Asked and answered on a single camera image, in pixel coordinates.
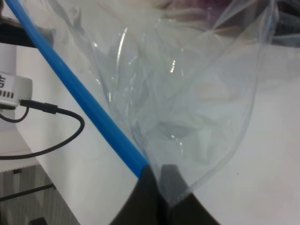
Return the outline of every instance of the clear plastic bag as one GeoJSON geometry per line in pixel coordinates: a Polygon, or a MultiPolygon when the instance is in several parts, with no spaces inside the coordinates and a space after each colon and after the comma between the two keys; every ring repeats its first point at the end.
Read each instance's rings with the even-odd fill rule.
{"type": "Polygon", "coordinates": [[[277,0],[279,20],[273,38],[276,45],[300,47],[300,2],[277,0]]]}
{"type": "Polygon", "coordinates": [[[234,155],[275,25],[272,0],[19,2],[94,98],[105,96],[171,205],[234,155]]]}

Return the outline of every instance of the dark plastic piece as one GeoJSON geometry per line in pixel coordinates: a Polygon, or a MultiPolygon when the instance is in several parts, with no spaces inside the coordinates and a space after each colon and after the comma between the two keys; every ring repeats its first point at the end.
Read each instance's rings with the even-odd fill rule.
{"type": "Polygon", "coordinates": [[[30,190],[27,190],[27,191],[22,191],[22,192],[19,192],[19,193],[16,193],[16,194],[12,194],[12,195],[2,197],[2,198],[0,198],[0,202],[7,201],[7,200],[17,198],[17,197],[21,197],[21,196],[24,196],[24,195],[29,195],[29,194],[32,194],[32,193],[35,193],[35,192],[38,192],[38,191],[42,191],[42,190],[46,190],[46,189],[49,189],[49,188],[53,188],[53,184],[48,184],[48,185],[45,185],[45,186],[36,187],[34,189],[30,189],[30,190]]]}
{"type": "Polygon", "coordinates": [[[18,173],[22,173],[22,170],[21,169],[15,169],[15,170],[13,170],[13,174],[18,174],[18,173]]]}
{"type": "MultiPolygon", "coordinates": [[[[52,46],[53,35],[51,30],[37,29],[52,46]]],[[[3,16],[0,18],[0,43],[35,48],[35,45],[21,24],[18,21],[3,16]]]]}
{"type": "Polygon", "coordinates": [[[6,109],[6,110],[15,110],[14,106],[9,106],[9,105],[2,105],[0,104],[0,109],[6,109]]]}
{"type": "MultiPolygon", "coordinates": [[[[165,165],[162,169],[162,179],[168,179],[173,185],[176,181],[178,191],[186,188],[177,167],[165,165]]],[[[149,166],[145,166],[127,203],[113,220],[111,225],[219,225],[206,211],[193,194],[185,200],[169,207],[159,194],[156,180],[149,166]]]]}
{"type": "Polygon", "coordinates": [[[45,218],[39,218],[32,220],[28,223],[28,225],[47,225],[45,218]]]}
{"type": "Polygon", "coordinates": [[[279,21],[275,30],[275,36],[300,34],[300,4],[292,4],[292,1],[279,1],[279,21]]]}
{"type": "Polygon", "coordinates": [[[255,19],[266,9],[269,0],[257,0],[253,4],[245,7],[228,20],[224,21],[218,28],[238,26],[242,29],[247,28],[255,19]]]}
{"type": "Polygon", "coordinates": [[[20,106],[25,106],[31,109],[41,110],[46,113],[56,114],[57,112],[57,105],[52,105],[49,103],[41,103],[32,100],[21,100],[20,106]]]}

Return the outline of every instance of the white table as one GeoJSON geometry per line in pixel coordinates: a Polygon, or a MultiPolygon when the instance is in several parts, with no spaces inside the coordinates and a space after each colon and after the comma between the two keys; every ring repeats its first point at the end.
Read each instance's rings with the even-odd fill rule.
{"type": "MultiPolygon", "coordinates": [[[[268,76],[275,77],[277,87],[261,88],[239,151],[195,191],[223,225],[282,225],[300,221],[300,76],[293,72],[300,71],[297,59],[298,50],[270,49],[262,81],[268,76]],[[283,77],[286,66],[291,70],[283,77]]],[[[109,224],[130,195],[136,177],[37,50],[18,48],[17,74],[33,79],[34,100],[57,104],[86,120],[86,128],[78,138],[38,160],[81,224],[109,224]]],[[[77,127],[78,123],[70,118],[34,110],[18,124],[33,151],[59,143],[77,127]]]]}
{"type": "MultiPolygon", "coordinates": [[[[5,3],[3,16],[15,19],[15,15],[10,11],[5,3]]],[[[0,43],[0,71],[8,74],[15,74],[16,66],[16,46],[0,43]]],[[[5,110],[2,114],[14,118],[14,111],[5,110]]],[[[21,155],[31,153],[22,136],[18,132],[15,124],[5,122],[0,119],[0,154],[1,155],[21,155]]],[[[16,168],[36,165],[38,161],[34,158],[25,160],[0,161],[0,172],[13,170],[16,168]]]]}

